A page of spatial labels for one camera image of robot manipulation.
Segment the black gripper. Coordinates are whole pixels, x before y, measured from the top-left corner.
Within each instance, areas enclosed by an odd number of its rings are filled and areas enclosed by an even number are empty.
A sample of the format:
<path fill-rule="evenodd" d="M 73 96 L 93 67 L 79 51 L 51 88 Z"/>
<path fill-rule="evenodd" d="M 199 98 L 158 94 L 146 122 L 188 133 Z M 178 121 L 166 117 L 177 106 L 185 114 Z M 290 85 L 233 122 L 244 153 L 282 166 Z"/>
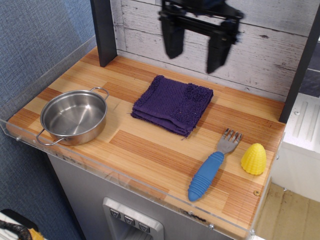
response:
<path fill-rule="evenodd" d="M 185 30 L 210 36 L 206 72 L 211 74 L 225 64 L 243 18 L 244 13 L 225 0 L 162 0 L 159 20 L 165 52 L 170 59 L 183 52 Z"/>

